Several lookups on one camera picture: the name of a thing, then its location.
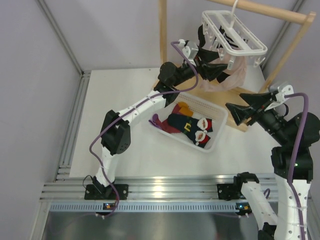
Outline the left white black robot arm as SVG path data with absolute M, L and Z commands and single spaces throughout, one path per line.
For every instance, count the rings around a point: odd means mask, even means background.
M 120 111 L 106 113 L 99 135 L 89 146 L 89 152 L 98 160 L 99 169 L 86 185 L 85 200 L 125 200 L 126 184 L 115 183 L 115 171 L 118 159 L 131 144 L 132 128 L 151 112 L 164 109 L 172 104 L 181 90 L 176 87 L 195 77 L 212 81 L 228 67 L 226 63 L 216 63 L 219 58 L 216 51 L 196 47 L 195 50 L 184 47 L 178 50 L 184 62 L 176 66 L 172 62 L 161 65 L 158 82 L 153 90 L 137 103 Z

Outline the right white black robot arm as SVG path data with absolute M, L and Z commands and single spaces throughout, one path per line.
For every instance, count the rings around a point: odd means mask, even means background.
M 310 113 L 305 93 L 303 110 L 290 120 L 279 115 L 274 104 L 283 105 L 292 93 L 278 90 L 268 93 L 242 93 L 245 106 L 227 103 L 237 125 L 258 123 L 277 142 L 271 151 L 278 189 L 278 210 L 273 211 L 258 177 L 250 172 L 238 173 L 232 183 L 217 185 L 220 200 L 247 201 L 238 206 L 238 216 L 253 214 L 260 240 L 305 240 L 308 237 L 308 195 L 313 180 L 313 159 L 310 146 L 320 139 L 320 120 Z

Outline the white plastic clip hanger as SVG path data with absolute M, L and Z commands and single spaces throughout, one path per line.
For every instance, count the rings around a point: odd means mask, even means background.
M 265 59 L 268 51 L 267 46 L 259 40 L 242 21 L 235 15 L 238 5 L 236 0 L 231 11 L 229 10 L 206 10 L 202 12 L 203 33 L 212 43 L 209 48 L 217 50 L 220 60 L 226 60 L 227 69 L 233 68 L 236 57 L 244 56 L 246 59 L 252 59 L 254 67 L 258 67 Z M 238 48 L 231 47 L 219 28 L 222 26 Z

